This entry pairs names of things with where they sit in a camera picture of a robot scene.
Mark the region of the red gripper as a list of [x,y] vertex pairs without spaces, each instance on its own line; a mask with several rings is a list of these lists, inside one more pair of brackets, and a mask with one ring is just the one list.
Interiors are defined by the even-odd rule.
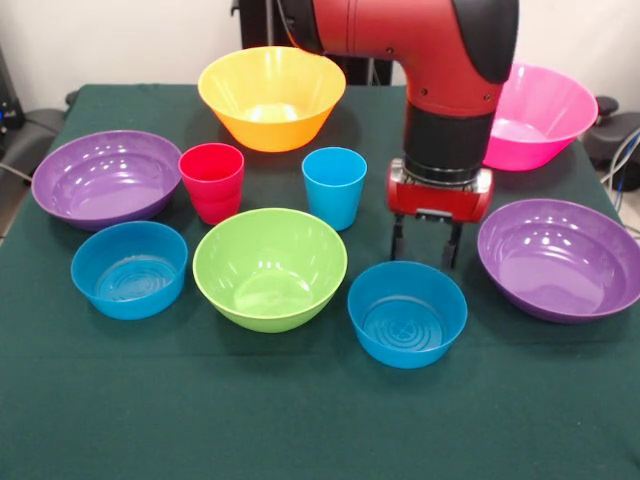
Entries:
[[386,181],[387,205],[394,215],[390,259],[399,260],[404,251],[404,215],[433,216],[453,222],[449,239],[444,245],[441,267],[455,267],[460,223],[478,223],[489,210],[494,185],[493,172],[481,168],[474,180],[462,186],[443,186],[421,182],[411,177],[404,161],[391,161]]

